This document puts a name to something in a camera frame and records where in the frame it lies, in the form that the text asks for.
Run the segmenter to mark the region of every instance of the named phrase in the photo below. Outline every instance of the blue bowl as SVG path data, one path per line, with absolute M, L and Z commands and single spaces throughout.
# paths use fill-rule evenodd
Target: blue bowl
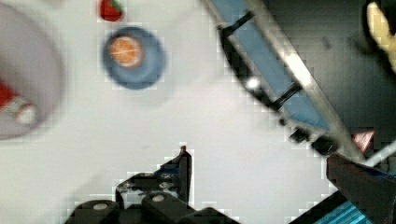
M 144 58 L 135 68 L 126 68 L 114 61 L 109 53 L 113 41 L 128 35 L 140 42 Z M 108 74 L 121 86 L 130 90 L 142 90 L 156 83 L 166 66 L 166 56 L 160 41 L 150 32 L 139 27 L 124 27 L 116 31 L 105 43 L 103 63 Z

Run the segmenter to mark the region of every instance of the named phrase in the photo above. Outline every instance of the black surface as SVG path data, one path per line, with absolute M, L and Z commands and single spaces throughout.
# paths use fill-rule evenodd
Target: black surface
M 263 0 L 351 134 L 375 130 L 372 150 L 396 138 L 396 75 L 367 48 L 366 1 Z
M 394 177 L 334 153 L 327 159 L 327 178 L 374 224 L 396 223 Z

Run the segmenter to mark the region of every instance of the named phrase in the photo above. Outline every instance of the bolt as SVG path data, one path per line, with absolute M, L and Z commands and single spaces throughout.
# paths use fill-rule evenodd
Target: bolt
M 167 188 L 172 187 L 172 186 L 173 186 L 173 184 L 168 183 L 168 182 L 162 182 L 160 184 L 160 188 L 162 188 L 162 189 L 167 189 Z
M 155 195 L 154 197 L 151 198 L 151 200 L 154 201 L 155 203 L 162 202 L 164 199 L 165 197 L 161 194 Z
M 171 178 L 172 176 L 173 175 L 171 175 L 171 174 L 161 174 L 161 177 L 165 178 L 165 179 Z
M 93 206 L 94 210 L 104 210 L 107 208 L 107 204 L 105 203 L 97 203 L 96 205 Z

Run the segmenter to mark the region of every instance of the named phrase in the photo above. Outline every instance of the white table surface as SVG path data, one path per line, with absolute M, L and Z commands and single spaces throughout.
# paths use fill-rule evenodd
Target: white table surface
M 163 79 L 144 91 L 116 85 L 100 64 L 111 29 L 96 0 L 7 0 L 37 21 L 64 58 L 56 113 L 22 138 L 0 142 L 2 224 L 64 223 L 76 205 L 113 199 L 134 172 L 152 172 L 187 144 L 191 205 L 242 223 L 288 223 L 333 192 L 325 162 L 247 96 L 222 55 L 199 0 L 122 0 L 124 21 L 163 42 Z

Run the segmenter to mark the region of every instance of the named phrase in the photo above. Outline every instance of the red object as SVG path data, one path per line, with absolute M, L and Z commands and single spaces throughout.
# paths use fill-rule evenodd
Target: red object
M 0 82 L 0 109 L 12 102 L 18 94 L 10 90 L 8 86 Z
M 101 0 L 100 16 L 105 21 L 118 21 L 122 17 L 120 5 L 115 0 Z
M 353 136 L 353 142 L 364 153 L 370 146 L 370 142 L 373 140 L 374 134 L 374 131 L 370 131 L 367 133 L 355 133 L 355 135 Z

